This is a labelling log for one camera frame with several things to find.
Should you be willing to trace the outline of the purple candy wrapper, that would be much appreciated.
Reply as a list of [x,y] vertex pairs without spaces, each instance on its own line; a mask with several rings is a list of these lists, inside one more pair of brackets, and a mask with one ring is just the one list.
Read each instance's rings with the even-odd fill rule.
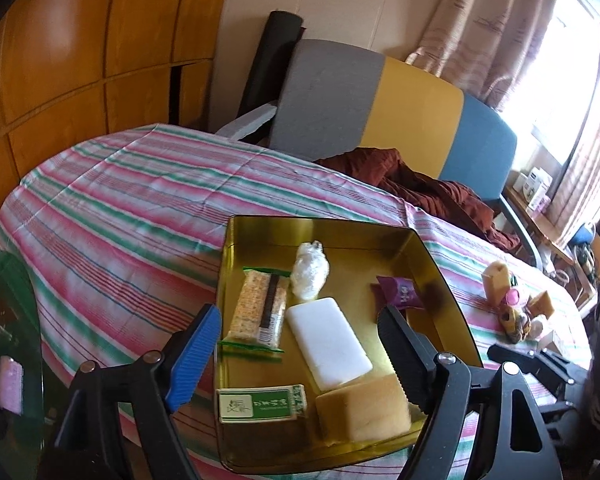
[[395,307],[399,311],[424,308],[415,284],[410,278],[378,275],[376,282],[370,284],[370,288],[378,310],[387,306]]

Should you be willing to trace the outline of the green glass table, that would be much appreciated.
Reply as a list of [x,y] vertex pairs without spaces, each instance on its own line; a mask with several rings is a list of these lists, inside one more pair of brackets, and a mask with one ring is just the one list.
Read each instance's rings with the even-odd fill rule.
[[44,440],[41,329],[28,271],[0,251],[0,479],[33,479]]

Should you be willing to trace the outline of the white carton box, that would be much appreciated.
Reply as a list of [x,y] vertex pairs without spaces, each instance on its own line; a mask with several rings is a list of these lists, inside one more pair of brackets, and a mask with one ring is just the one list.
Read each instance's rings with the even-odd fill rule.
[[533,167],[522,187],[527,208],[535,211],[553,183],[553,177],[540,167]]

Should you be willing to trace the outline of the green-edged cracker packet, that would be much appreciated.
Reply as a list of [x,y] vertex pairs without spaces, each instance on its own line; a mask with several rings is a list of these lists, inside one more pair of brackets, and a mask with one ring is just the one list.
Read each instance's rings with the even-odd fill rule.
[[230,353],[279,359],[290,273],[244,268],[244,280],[225,337],[219,342]]

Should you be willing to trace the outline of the gold metal tray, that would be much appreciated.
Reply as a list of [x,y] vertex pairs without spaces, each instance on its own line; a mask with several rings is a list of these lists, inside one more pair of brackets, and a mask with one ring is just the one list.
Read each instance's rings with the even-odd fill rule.
[[215,361],[221,463],[236,474],[339,468],[414,443],[424,418],[402,392],[377,331],[381,278],[408,278],[411,328],[438,351],[481,362],[421,228],[236,216],[218,285]]

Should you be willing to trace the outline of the dark red jacket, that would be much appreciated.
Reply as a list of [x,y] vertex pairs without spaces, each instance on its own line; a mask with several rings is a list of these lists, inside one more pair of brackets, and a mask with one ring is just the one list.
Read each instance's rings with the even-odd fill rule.
[[494,226],[493,209],[471,188],[411,170],[395,148],[356,148],[316,163],[398,196],[504,252],[512,254],[521,245],[518,235],[504,233]]

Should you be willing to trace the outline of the green and white small box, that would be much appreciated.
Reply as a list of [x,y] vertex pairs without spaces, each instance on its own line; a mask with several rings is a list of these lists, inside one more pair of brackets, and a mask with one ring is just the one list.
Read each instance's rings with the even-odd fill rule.
[[223,388],[216,393],[223,424],[289,422],[306,416],[308,401],[302,385]]

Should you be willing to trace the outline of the white plastic-wrapped ball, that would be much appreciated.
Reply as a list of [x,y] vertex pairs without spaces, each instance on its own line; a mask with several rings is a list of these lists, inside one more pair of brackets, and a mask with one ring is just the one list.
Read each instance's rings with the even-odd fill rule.
[[300,301],[315,299],[326,283],[329,262],[319,240],[302,243],[290,274],[291,288]]

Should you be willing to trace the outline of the striped beige curtain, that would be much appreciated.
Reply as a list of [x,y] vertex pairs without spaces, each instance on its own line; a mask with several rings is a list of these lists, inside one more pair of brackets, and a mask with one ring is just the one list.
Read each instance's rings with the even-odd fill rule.
[[600,9],[593,0],[441,0],[407,64],[496,111],[516,170],[552,177],[559,243],[600,218]]

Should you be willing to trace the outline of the yellow sponge in tray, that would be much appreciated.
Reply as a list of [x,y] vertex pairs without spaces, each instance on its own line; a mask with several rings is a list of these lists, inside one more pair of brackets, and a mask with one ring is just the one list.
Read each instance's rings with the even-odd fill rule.
[[412,426],[407,397],[395,374],[323,393],[315,407],[327,445],[393,439]]

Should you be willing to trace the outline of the yellow sponge block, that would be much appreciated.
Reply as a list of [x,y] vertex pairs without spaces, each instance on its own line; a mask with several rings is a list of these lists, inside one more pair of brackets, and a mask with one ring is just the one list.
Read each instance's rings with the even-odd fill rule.
[[510,289],[508,267],[504,262],[494,261],[482,272],[482,284],[486,301],[497,307]]

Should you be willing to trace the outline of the blue desk object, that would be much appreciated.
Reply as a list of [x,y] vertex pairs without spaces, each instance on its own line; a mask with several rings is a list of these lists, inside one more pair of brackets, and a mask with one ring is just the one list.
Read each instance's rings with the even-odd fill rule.
[[596,231],[592,223],[583,223],[582,226],[573,234],[568,242],[568,247],[572,252],[573,258],[577,258],[577,248],[585,245],[590,246],[594,240]]

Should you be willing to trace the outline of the black rolled mat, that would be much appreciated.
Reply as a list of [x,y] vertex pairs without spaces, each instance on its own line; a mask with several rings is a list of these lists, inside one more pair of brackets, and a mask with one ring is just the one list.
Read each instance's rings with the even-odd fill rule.
[[279,10],[268,14],[242,92],[238,116],[279,98],[294,48],[305,30],[303,18],[297,14]]

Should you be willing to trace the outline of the striped bed sheet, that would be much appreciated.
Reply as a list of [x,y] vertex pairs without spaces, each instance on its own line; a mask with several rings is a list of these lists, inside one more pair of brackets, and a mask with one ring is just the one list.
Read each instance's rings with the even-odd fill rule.
[[399,197],[312,162],[209,133],[150,125],[46,160],[0,209],[0,250],[28,267],[42,355],[62,382],[79,365],[135,361],[215,298],[235,214],[412,228],[486,351],[502,329],[481,275],[491,244]]

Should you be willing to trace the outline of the wooden wardrobe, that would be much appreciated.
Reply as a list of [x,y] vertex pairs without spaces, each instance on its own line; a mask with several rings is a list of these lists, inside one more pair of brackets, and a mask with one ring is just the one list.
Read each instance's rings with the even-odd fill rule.
[[204,128],[224,0],[16,0],[0,21],[0,208],[44,160],[164,122]]

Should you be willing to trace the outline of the pink box on green table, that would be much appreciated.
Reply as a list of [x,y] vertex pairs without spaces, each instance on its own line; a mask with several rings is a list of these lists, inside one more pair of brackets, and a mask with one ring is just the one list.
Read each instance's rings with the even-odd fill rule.
[[23,411],[23,368],[10,356],[0,357],[0,408],[21,415]]

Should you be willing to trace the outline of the white rectangular soap bar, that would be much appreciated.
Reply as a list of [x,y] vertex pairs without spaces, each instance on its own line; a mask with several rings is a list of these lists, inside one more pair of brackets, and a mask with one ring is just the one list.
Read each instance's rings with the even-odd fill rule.
[[373,369],[334,298],[296,304],[286,311],[285,318],[321,392],[340,388]]

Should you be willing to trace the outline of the yellow plush toy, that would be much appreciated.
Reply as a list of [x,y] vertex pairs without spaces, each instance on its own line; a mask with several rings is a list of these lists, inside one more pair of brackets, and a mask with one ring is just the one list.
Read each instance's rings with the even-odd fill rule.
[[512,344],[525,340],[531,330],[531,318],[525,308],[513,306],[501,307],[498,314],[506,337]]

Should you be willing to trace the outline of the grey yellow blue chair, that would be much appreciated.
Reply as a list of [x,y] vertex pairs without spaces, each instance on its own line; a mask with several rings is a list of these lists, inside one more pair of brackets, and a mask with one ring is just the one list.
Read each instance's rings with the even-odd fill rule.
[[268,147],[305,160],[355,148],[395,148],[407,166],[457,181],[500,210],[532,266],[542,266],[503,192],[517,137],[491,107],[449,82],[378,52],[303,39],[292,52],[282,92],[219,128],[245,140],[270,125]]

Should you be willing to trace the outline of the wooden side desk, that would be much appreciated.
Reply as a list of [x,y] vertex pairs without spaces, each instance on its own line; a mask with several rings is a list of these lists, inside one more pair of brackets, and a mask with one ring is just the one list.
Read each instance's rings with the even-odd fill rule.
[[558,260],[558,263],[554,263],[556,270],[564,270],[569,274],[570,281],[565,289],[573,296],[580,315],[585,316],[585,312],[596,305],[597,290],[586,277],[573,251],[567,246],[557,244],[557,231],[554,226],[542,214],[531,211],[522,196],[511,186],[506,186],[503,194],[531,235],[535,246],[547,247],[552,261]]

